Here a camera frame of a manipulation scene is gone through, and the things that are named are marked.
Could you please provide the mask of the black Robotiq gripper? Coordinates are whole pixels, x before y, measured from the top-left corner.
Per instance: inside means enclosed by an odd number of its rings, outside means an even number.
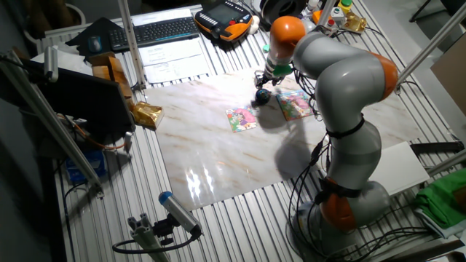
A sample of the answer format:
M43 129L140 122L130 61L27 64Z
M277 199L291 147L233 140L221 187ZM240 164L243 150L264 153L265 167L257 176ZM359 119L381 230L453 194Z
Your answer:
M256 71L256 89L257 90L259 89L264 90L265 84L270 81L271 79L268 77L267 73L265 73L264 71Z

